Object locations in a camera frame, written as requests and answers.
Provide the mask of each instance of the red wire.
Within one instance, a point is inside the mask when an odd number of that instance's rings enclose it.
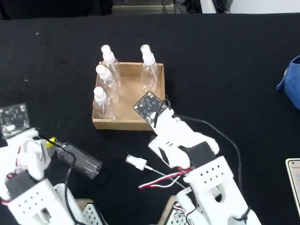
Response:
[[[144,189],[144,188],[153,188],[153,187],[151,187],[151,185],[157,184],[158,182],[161,182],[161,181],[163,181],[163,180],[166,180],[166,179],[169,179],[169,178],[172,178],[172,177],[177,177],[177,176],[184,175],[184,174],[186,174],[187,172],[189,172],[190,170],[191,170],[191,168],[188,168],[188,169],[186,169],[186,170],[177,172],[177,173],[175,173],[175,174],[173,174],[173,175],[169,175],[169,176],[162,177],[162,178],[157,179],[156,181],[153,181],[153,182],[151,182],[151,183],[149,183],[149,184],[147,184],[147,185],[145,185],[145,186],[139,187],[139,189],[142,190],[142,189]]]
[[[10,201],[4,201],[4,200],[2,200],[1,203],[2,203],[2,205],[8,205],[10,203]]]

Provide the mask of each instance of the bottle cap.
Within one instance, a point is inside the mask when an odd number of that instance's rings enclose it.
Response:
[[[112,78],[111,71],[109,71],[109,69],[103,65],[98,65],[96,67],[96,72],[99,74],[100,78],[104,81],[111,80]]]
[[[103,60],[107,64],[112,64],[115,61],[115,57],[111,48],[108,45],[104,45],[101,47]]]
[[[155,63],[155,58],[153,53],[151,52],[149,45],[143,45],[141,47],[141,52],[142,52],[142,59],[144,60],[144,63],[147,66],[150,66],[153,63]]]
[[[107,95],[104,92],[103,88],[96,87],[94,89],[94,98],[95,98],[95,101],[98,104],[103,104],[103,103],[105,103],[107,101]]]

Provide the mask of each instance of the circuit board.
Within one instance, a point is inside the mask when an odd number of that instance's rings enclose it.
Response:
[[[153,113],[156,113],[160,106],[161,100],[155,96],[151,91],[148,91],[134,106],[133,109],[136,110],[140,116],[146,120],[149,124],[154,121],[154,117],[151,117]],[[165,109],[164,104],[161,107],[159,114],[161,114]]]
[[[28,128],[30,124],[25,103],[0,108],[0,129],[4,138]]]

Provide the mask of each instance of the blue object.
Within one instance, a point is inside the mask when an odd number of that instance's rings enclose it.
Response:
[[[282,87],[294,106],[300,110],[300,56],[290,62],[276,90]]]

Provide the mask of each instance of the yellow connector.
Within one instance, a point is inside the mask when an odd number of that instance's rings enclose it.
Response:
[[[56,139],[56,137],[52,137],[52,138],[50,138],[49,139],[50,141],[52,141],[52,142],[57,142],[57,139]],[[47,148],[51,148],[53,145],[50,143],[50,142],[46,142],[46,147]]]

